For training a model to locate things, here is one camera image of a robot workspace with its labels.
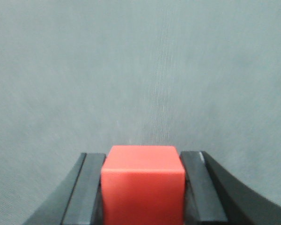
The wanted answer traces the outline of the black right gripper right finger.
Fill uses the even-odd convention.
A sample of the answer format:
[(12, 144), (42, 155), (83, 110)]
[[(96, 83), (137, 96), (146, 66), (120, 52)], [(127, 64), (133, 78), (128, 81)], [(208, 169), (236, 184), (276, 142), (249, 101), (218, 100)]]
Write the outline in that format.
[(281, 206), (261, 196), (204, 151), (182, 151), (186, 225), (281, 225)]

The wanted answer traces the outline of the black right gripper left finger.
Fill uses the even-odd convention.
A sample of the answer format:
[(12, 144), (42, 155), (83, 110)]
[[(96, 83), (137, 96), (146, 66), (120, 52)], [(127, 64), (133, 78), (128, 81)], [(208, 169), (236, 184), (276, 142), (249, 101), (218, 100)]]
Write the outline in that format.
[(82, 153), (73, 168), (25, 225), (102, 225), (103, 153)]

